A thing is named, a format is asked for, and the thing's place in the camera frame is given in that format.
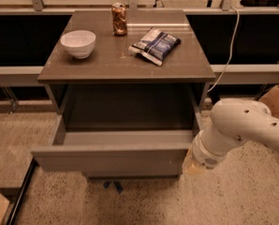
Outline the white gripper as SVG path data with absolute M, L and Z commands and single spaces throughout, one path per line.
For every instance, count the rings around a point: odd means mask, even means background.
M 201 130 L 192 142 L 183 162 L 183 174 L 200 174 L 213 169 L 227 156 L 227 143 L 221 136 Z

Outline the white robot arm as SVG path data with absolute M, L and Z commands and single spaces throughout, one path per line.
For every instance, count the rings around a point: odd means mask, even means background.
M 224 98 L 213 105 L 211 122 L 192 141 L 183 164 L 185 174 L 219 165 L 232 149 L 247 141 L 262 143 L 279 153 L 279 118 L 259 101 Z

